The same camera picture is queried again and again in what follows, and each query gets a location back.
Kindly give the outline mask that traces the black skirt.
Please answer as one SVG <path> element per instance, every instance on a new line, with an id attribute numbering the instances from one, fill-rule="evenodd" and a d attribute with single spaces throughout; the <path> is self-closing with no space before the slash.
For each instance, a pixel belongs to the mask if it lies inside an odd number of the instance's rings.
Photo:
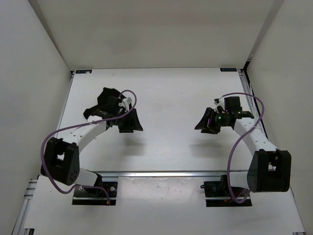
<path id="1" fill-rule="evenodd" d="M 116 115 L 119 109 L 119 102 L 121 99 L 119 95 L 121 92 L 114 88 L 103 88 L 103 91 L 97 98 L 97 104 L 92 106 L 91 108 L 85 109 L 83 112 L 83 116 L 85 119 L 88 119 L 90 116 L 97 114 L 109 114 L 109 115 Z"/>

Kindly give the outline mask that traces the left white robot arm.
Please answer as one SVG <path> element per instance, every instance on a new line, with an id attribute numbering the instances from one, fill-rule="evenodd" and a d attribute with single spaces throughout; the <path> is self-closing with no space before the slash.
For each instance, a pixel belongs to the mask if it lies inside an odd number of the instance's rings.
<path id="1" fill-rule="evenodd" d="M 108 96 L 97 105 L 85 109 L 86 124 L 73 128 L 64 138 L 52 137 L 47 141 L 41 174 L 64 185 L 82 185 L 97 196 L 102 192 L 99 174 L 80 167 L 80 153 L 93 139 L 117 126 L 120 133 L 143 131 L 132 100 L 124 95 Z"/>

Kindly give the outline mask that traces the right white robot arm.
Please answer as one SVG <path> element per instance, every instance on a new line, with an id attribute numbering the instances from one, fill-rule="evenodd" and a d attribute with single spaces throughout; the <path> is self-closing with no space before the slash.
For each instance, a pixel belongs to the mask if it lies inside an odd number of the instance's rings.
<path id="1" fill-rule="evenodd" d="M 222 194 L 230 196 L 237 188 L 251 192 L 286 192 L 290 188 L 291 155 L 278 149 L 265 134 L 258 129 L 259 119 L 241 107 L 238 96 L 221 97 L 214 100 L 215 108 L 206 108 L 195 129 L 205 134 L 216 135 L 223 127 L 231 127 L 239 135 L 232 147 L 225 180 L 220 182 Z M 236 146 L 243 141 L 252 159 L 246 173 L 230 170 Z"/>

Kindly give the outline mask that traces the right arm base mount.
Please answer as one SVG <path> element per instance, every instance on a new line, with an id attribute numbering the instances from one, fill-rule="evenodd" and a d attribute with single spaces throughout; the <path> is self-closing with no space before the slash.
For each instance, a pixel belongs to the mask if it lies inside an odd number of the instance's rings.
<path id="1" fill-rule="evenodd" d="M 200 186 L 204 190 L 206 207 L 251 207 L 252 202 L 250 197 L 241 204 L 234 201 L 229 192 L 226 180 L 226 175 L 222 175 L 220 180 L 204 181 Z"/>

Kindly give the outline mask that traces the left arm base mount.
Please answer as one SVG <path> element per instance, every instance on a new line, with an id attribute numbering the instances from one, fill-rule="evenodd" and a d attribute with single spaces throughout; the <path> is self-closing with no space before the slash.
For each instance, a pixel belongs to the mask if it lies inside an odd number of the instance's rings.
<path id="1" fill-rule="evenodd" d="M 117 201 L 118 179 L 99 177 L 96 187 L 82 188 L 74 190 L 72 205 L 76 206 L 115 206 Z"/>

